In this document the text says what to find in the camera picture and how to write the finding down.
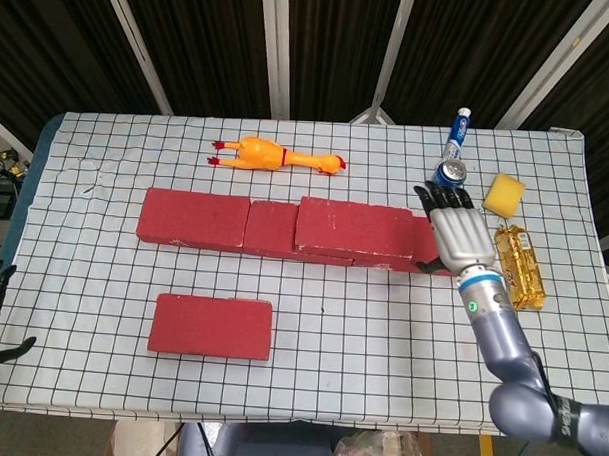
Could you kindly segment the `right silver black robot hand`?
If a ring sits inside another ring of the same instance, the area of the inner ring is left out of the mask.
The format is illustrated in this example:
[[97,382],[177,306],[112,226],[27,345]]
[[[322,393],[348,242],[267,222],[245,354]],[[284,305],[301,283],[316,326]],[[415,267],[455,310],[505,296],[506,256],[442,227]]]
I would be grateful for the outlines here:
[[496,250],[481,213],[463,187],[440,187],[433,181],[417,185],[414,191],[432,227],[439,255],[429,262],[417,262],[423,273],[449,271],[462,274],[471,266],[492,268]]

